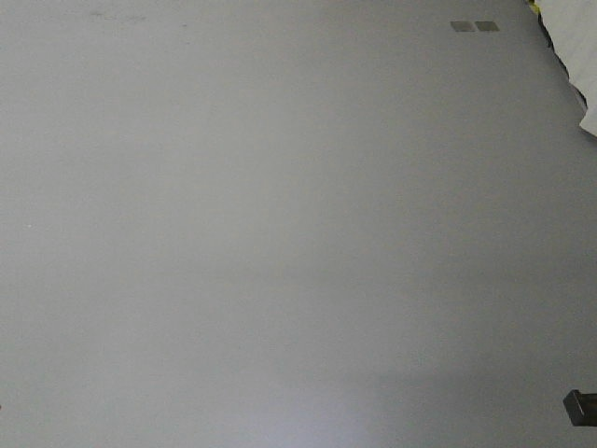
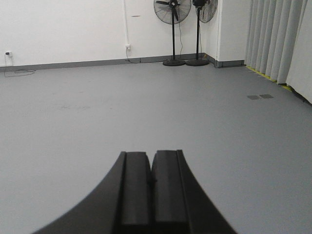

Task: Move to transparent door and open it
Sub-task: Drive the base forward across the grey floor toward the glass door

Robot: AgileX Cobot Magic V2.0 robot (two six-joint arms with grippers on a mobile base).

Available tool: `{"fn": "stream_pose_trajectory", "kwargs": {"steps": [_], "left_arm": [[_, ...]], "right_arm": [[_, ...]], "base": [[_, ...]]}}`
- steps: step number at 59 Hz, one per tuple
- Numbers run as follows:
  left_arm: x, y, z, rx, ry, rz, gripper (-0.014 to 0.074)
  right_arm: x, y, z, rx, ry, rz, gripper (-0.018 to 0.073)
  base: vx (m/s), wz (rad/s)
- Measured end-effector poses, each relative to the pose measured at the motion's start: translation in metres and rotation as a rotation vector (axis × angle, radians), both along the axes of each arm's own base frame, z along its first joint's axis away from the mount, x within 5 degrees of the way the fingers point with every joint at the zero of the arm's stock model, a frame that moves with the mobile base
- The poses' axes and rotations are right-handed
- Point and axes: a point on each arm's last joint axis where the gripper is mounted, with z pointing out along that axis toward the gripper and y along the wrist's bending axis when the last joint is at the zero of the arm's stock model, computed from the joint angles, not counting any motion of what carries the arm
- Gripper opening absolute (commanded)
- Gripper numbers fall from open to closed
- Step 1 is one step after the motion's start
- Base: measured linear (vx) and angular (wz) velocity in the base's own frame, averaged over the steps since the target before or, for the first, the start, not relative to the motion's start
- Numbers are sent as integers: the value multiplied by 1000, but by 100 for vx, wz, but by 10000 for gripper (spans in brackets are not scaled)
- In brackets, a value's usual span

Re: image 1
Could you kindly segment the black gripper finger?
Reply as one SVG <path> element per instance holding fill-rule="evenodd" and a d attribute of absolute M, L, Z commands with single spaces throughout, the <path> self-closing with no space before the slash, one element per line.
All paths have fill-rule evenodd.
<path fill-rule="evenodd" d="M 563 399 L 563 406 L 574 427 L 597 426 L 597 394 L 571 390 Z"/>

